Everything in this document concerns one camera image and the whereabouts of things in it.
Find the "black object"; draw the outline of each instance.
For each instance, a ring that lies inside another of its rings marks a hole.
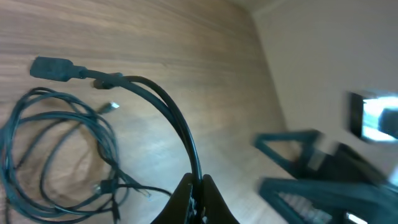
[[[333,156],[324,154],[318,169],[308,166],[321,136],[316,130],[258,135],[255,146],[296,178],[264,179],[260,196],[289,223],[355,223],[351,217],[396,223],[396,187],[349,146],[339,144]],[[269,141],[298,141],[301,156],[288,161],[266,144]]]
[[[357,93],[348,93],[348,129],[357,138],[362,138],[364,97]]]
[[[0,130],[0,145],[2,146],[2,153],[0,154],[0,161],[2,164],[0,178],[7,195],[6,211],[9,210],[8,205],[11,204],[13,209],[35,222],[65,224],[77,223],[98,213],[112,212],[114,222],[117,223],[120,219],[118,207],[127,198],[128,191],[120,202],[117,202],[115,199],[116,191],[120,188],[133,188],[136,191],[155,190],[171,195],[168,204],[153,223],[238,223],[226,206],[211,177],[209,175],[202,176],[199,158],[188,125],[177,105],[160,86],[143,77],[123,77],[120,73],[110,75],[87,70],[85,67],[74,66],[71,61],[61,58],[37,57],[30,68],[30,74],[33,77],[61,82],[66,82],[71,78],[94,78],[95,83],[93,86],[95,88],[111,89],[116,86],[121,86],[143,97],[153,104],[176,130],[186,147],[191,162],[192,174],[185,174],[172,195],[166,190],[139,184],[119,168],[116,137],[111,126],[106,120],[99,116],[101,113],[109,112],[117,108],[114,104],[106,105],[101,108],[101,111],[95,112],[84,102],[72,95],[58,93],[48,88],[34,88],[17,102],[9,121]],[[151,92],[134,84],[134,82],[148,86],[154,90],[162,100],[158,99],[158,97]],[[40,100],[50,97],[67,102],[74,112],[53,111],[21,119],[21,114],[24,109]],[[76,105],[80,105],[84,111],[79,110]],[[11,151],[12,140],[16,129],[22,123],[42,119],[54,119],[55,122],[38,134],[19,164],[14,166]],[[37,141],[39,141],[50,128],[68,120],[78,121],[79,123],[64,135],[47,159],[42,175],[40,176],[40,193],[51,206],[43,206],[34,202],[24,193],[16,179],[16,171],[29,157]],[[59,146],[72,132],[78,129],[81,124],[84,124],[96,138],[98,153],[101,158],[111,166],[111,172],[109,173],[108,179],[101,181],[94,196],[73,207],[62,207],[47,196],[43,188],[43,182],[45,174]],[[90,204],[104,194],[111,194],[111,197],[98,209],[93,211],[79,210],[79,208]],[[49,220],[49,218],[61,217],[66,214],[78,215],[80,218],[59,222]],[[6,223],[9,222],[8,216],[8,213],[6,213]]]

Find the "coiled cable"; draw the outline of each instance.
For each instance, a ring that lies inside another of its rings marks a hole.
[[[28,116],[26,118],[21,118],[24,110],[26,110],[29,106],[47,98],[57,98],[59,100],[63,100],[71,107],[73,112],[50,111],[35,114],[33,116]],[[126,201],[129,194],[128,188],[134,188],[137,191],[155,190],[165,193],[167,195],[171,195],[171,193],[166,190],[156,187],[143,186],[139,184],[132,177],[125,174],[119,168],[119,149],[115,133],[111,125],[100,116],[103,113],[109,112],[111,109],[112,105],[106,105],[105,107],[100,108],[100,110],[95,111],[90,108],[86,103],[82,102],[72,95],[69,95],[67,93],[59,93],[54,90],[42,87],[32,89],[16,103],[9,120],[2,127],[2,129],[0,129],[0,146],[2,146],[0,153],[0,161],[2,167],[0,172],[0,179],[7,194],[7,208],[5,216],[7,224],[10,223],[10,217],[8,214],[9,206],[12,206],[14,210],[37,223],[72,224],[86,220],[92,215],[104,212],[112,212],[114,215],[114,222],[117,222],[117,220],[119,219],[118,207]],[[36,135],[26,152],[21,157],[20,161],[15,164],[15,159],[12,156],[12,148],[17,128],[30,121],[40,121],[46,119],[54,120],[54,122],[44,128],[38,135]],[[53,148],[50,155],[48,156],[47,160],[45,161],[44,168],[42,169],[40,175],[39,189],[42,198],[49,205],[42,205],[35,202],[24,192],[17,179],[16,172],[23,166],[25,161],[29,159],[29,156],[35,149],[35,145],[42,139],[45,133],[50,131],[56,125],[67,121],[77,121],[78,124],[76,124],[62,136],[61,140],[56,144],[56,146]],[[47,173],[52,165],[52,162],[60,149],[60,146],[81,125],[85,125],[89,132],[96,139],[98,154],[100,158],[102,158],[102,160],[104,160],[107,164],[111,166],[111,170],[109,172],[108,179],[103,180],[103,183],[101,183],[103,189],[100,194],[94,194],[93,196],[84,200],[78,205],[72,207],[63,207],[61,205],[58,205],[47,195],[44,188],[44,182]],[[115,199],[116,192],[119,188],[122,187],[127,188],[127,191],[124,194],[123,198],[117,202]],[[104,194],[111,194],[111,196],[104,204],[102,204],[102,206],[92,211],[80,210],[84,206],[87,206],[95,200],[98,200]],[[81,217],[66,221],[50,220],[62,217],[67,214],[79,215]]]

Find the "black plastic part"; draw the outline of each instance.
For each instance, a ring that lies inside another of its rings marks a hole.
[[[232,215],[210,175],[203,176],[203,204],[206,224],[239,223]]]
[[[218,191],[216,184],[210,175],[203,176],[203,205],[204,214],[195,212],[195,201],[192,199],[192,174],[185,174],[177,189],[174,191],[169,202],[156,217],[152,224],[175,223],[175,224],[212,224],[239,222],[232,215],[223,197]]]
[[[101,180],[101,182],[99,183],[101,194],[111,194],[116,191],[117,187],[117,179]]]
[[[111,73],[110,75],[113,75],[115,77],[123,77],[123,74],[120,72]],[[97,90],[110,90],[115,86],[110,83],[106,83],[102,80],[96,79],[93,81],[93,87],[96,88]]]
[[[326,156],[314,175],[314,179],[371,185],[386,184],[387,177],[352,148],[342,143],[339,143],[336,148],[333,156]]]
[[[86,70],[86,68],[74,66],[67,59],[37,57],[30,67],[30,75],[36,78],[67,82],[71,78],[84,78],[80,75],[82,70]]]
[[[186,224],[191,222],[193,217],[192,180],[192,174],[185,174],[182,177],[170,200],[162,212],[152,221],[152,224]]]
[[[118,203],[115,200],[112,201],[112,217],[113,223],[117,224],[120,221],[120,211]]]
[[[362,138],[364,97],[357,93],[348,93],[348,129],[357,138]]]

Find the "wood grain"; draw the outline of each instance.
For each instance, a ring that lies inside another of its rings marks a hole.
[[[0,0],[1,121],[22,94],[37,86],[74,94],[94,108],[116,101],[120,109],[105,118],[116,130],[123,170],[142,184],[173,191],[190,166],[167,120],[126,90],[94,90],[90,80],[32,78],[28,67],[37,55],[158,83],[180,107],[203,173],[214,178],[234,216],[241,223],[283,222],[256,194],[260,177],[286,174],[251,140],[256,133],[284,130],[284,121],[256,30],[243,10],[221,0]],[[27,114],[65,108],[48,100]],[[18,130],[15,160],[44,125],[30,123]],[[49,133],[19,172],[31,197],[40,200],[42,163],[71,125]],[[93,144],[82,128],[57,155],[46,189],[65,205],[87,197],[108,169]],[[3,202],[4,192],[0,197]],[[153,194],[149,202],[132,193],[121,208],[122,223],[150,223],[167,200]],[[12,218],[13,223],[30,223],[15,212]],[[85,223],[111,223],[111,214]]]

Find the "cable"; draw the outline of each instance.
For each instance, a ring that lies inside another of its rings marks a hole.
[[[28,116],[26,118],[21,118],[24,110],[26,110],[29,106],[47,98],[57,98],[59,100],[63,100],[71,107],[73,112],[50,111],[35,114],[33,116]],[[120,218],[118,207],[126,201],[129,194],[128,188],[133,188],[134,190],[142,192],[145,195],[147,195],[146,190],[153,190],[162,192],[167,195],[171,195],[171,193],[166,190],[156,187],[143,186],[139,184],[132,177],[125,174],[120,169],[118,152],[119,149],[115,133],[111,125],[100,116],[101,114],[109,113],[117,107],[118,105],[115,103],[108,103],[107,105],[100,108],[98,111],[95,111],[87,104],[72,95],[69,95],[67,93],[59,93],[54,90],[42,87],[34,88],[26,93],[24,96],[22,96],[22,98],[16,103],[7,123],[0,129],[0,146],[2,147],[0,153],[0,180],[3,183],[7,195],[5,215],[7,224],[10,223],[8,214],[10,206],[23,216],[37,223],[73,224],[86,220],[93,215],[104,212],[112,212],[114,216],[114,222],[116,223]],[[54,120],[54,122],[49,124],[41,132],[39,132],[38,135],[36,135],[26,152],[22,155],[20,161],[15,164],[15,159],[12,156],[12,148],[17,128],[31,121],[41,121],[46,119]],[[44,137],[44,135],[56,125],[67,121],[77,121],[78,124],[68,130],[62,136],[61,140],[52,149],[50,155],[45,161],[44,167],[40,175],[39,189],[42,198],[49,205],[42,205],[35,202],[24,192],[17,179],[16,172],[24,165],[25,161],[29,159],[31,153],[35,149],[36,144]],[[61,205],[58,205],[47,195],[44,187],[44,182],[47,173],[52,166],[52,162],[55,159],[57,152],[60,150],[61,145],[81,125],[86,126],[89,132],[96,139],[98,154],[100,158],[102,158],[102,160],[104,160],[107,164],[111,166],[111,170],[109,172],[108,179],[101,181],[100,192],[97,192],[97,194],[94,194],[93,196],[82,201],[78,205],[72,207],[63,207]],[[127,188],[127,190],[124,194],[124,197],[120,201],[116,201],[115,195],[117,193],[117,190],[120,188]],[[81,208],[93,203],[95,200],[98,200],[105,194],[110,194],[111,196],[104,204],[102,204],[96,210],[81,210]],[[52,221],[52,219],[54,218],[62,217],[68,214],[78,215],[81,217],[67,221]]]
[[[80,75],[83,78],[94,78],[95,80],[101,80],[107,85],[112,84],[112,86],[123,87],[143,97],[143,99],[147,100],[149,103],[154,105],[168,119],[168,121],[174,127],[174,129],[180,136],[182,142],[184,143],[191,162],[192,174],[195,177],[195,179],[193,180],[193,186],[194,186],[193,189],[194,192],[199,191],[202,180],[202,173],[201,173],[201,167],[195,143],[193,142],[192,134],[189,130],[188,124],[185,121],[181,111],[174,103],[174,101],[171,99],[171,97],[160,86],[158,86],[156,83],[144,77],[135,77],[135,76],[119,77],[92,70],[82,70],[80,72]],[[159,100],[151,92],[134,84],[134,82],[148,86],[149,88],[154,90],[164,100],[164,102]]]

